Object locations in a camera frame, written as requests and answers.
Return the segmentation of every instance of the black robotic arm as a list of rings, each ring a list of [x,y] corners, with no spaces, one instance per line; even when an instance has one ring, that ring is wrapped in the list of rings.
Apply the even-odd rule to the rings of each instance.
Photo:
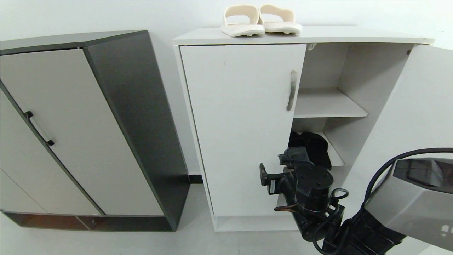
[[[389,160],[372,178],[360,210],[343,224],[344,207],[339,200],[349,192],[332,191],[333,177],[329,170],[310,162],[304,147],[288,148],[279,155],[280,165],[286,165],[283,173],[268,174],[260,164],[261,184],[267,186],[269,195],[285,196],[287,205],[274,210],[291,212],[303,239],[313,242],[321,254],[381,255],[407,235],[453,251],[453,228],[448,235],[437,233],[453,226],[453,161],[403,160],[436,152],[453,152],[453,148],[415,150]],[[373,190],[379,176],[389,167],[392,168],[386,177]],[[410,211],[423,209],[435,197],[442,199],[437,210],[443,213],[436,213],[432,208],[434,213],[428,213],[431,220],[427,221],[426,212]],[[416,232],[417,228],[432,231]],[[317,244],[321,239],[324,239],[322,248]]]

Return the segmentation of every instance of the white shelf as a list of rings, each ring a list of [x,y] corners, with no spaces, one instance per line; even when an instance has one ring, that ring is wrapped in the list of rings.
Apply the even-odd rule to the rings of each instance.
[[[366,117],[368,113],[336,88],[299,90],[294,118]]]
[[[359,26],[304,26],[300,35],[266,33],[230,37],[219,27],[200,28],[173,39],[174,45],[308,44],[308,43],[406,43],[432,44],[434,39]]]
[[[344,166],[343,160],[340,158],[340,155],[337,153],[335,148],[333,148],[332,144],[329,142],[329,139],[324,135],[323,132],[313,132],[320,136],[322,136],[327,143],[329,144],[329,148],[327,149],[327,154],[329,154],[330,162],[332,163],[333,167]]]

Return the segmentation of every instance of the black shoe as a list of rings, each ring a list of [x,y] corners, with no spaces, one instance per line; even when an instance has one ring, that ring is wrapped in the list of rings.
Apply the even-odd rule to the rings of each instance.
[[[305,147],[305,141],[300,137],[300,135],[294,131],[291,131],[289,135],[288,148],[293,147]]]
[[[329,144],[320,135],[312,132],[303,132],[300,137],[305,141],[308,158],[316,166],[324,167],[328,170],[332,169],[327,149]]]

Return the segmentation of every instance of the metal handle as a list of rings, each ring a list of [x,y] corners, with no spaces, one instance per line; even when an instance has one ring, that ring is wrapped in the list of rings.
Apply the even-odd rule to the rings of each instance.
[[[289,100],[286,110],[291,111],[293,108],[294,96],[296,95],[296,82],[297,82],[297,72],[296,70],[291,71],[291,89],[289,91]]]
[[[28,111],[28,112],[25,112],[24,113],[24,116],[25,118],[27,119],[27,121],[29,122],[29,124],[33,127],[33,129],[35,129],[36,133],[39,135],[39,138],[44,141],[44,143],[47,145],[47,146],[52,146],[54,145],[55,143],[52,141],[52,140],[48,140],[46,141],[44,139],[44,137],[37,131],[36,127],[33,125],[33,123],[31,122],[31,117],[33,117],[33,113],[31,111]]]

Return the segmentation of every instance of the gray floor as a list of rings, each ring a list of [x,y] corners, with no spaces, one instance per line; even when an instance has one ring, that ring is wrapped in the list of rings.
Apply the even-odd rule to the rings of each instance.
[[[2,255],[319,254],[310,243],[303,241],[296,231],[214,232],[202,184],[191,186],[179,230],[176,232],[27,229],[18,227],[3,214],[0,224]]]

